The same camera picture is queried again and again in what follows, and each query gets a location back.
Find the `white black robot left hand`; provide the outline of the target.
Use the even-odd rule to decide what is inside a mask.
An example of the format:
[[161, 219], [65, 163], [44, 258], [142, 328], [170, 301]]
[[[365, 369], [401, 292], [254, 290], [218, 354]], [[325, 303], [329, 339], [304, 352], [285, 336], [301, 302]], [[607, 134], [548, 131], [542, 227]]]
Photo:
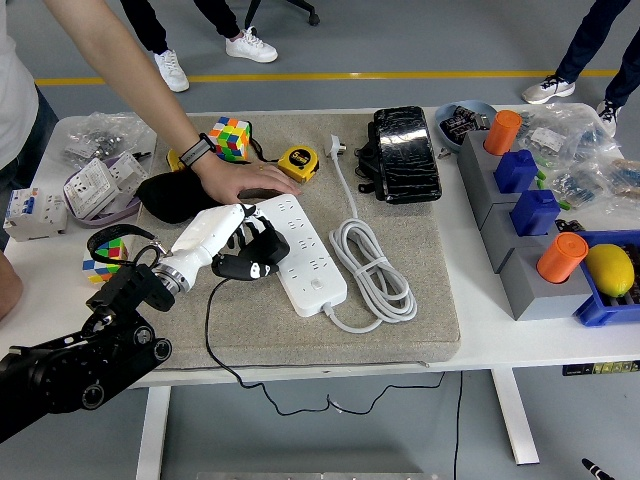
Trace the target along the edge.
[[199, 212], [154, 272], [171, 293], [186, 293], [202, 267], [222, 278], [252, 281], [277, 272], [289, 252], [257, 206], [225, 205]]

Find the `person's left hand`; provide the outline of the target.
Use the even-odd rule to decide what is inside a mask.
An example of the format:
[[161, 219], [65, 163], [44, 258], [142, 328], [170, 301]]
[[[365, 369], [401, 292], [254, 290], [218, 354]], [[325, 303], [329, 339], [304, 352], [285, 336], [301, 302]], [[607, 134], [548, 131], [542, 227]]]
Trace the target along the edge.
[[215, 201], [233, 204], [249, 190], [268, 190], [299, 195], [298, 184], [276, 166], [259, 162], [238, 165], [221, 160], [214, 153], [205, 153], [191, 169], [199, 177], [204, 191]]

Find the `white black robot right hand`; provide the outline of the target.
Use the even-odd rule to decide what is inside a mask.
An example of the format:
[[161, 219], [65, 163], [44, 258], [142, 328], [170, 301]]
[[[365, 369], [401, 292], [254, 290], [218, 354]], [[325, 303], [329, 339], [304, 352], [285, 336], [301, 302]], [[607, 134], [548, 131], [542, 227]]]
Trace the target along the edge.
[[614, 480], [614, 477], [602, 470], [598, 465], [587, 458], [581, 460], [583, 466], [593, 475], [597, 480]]

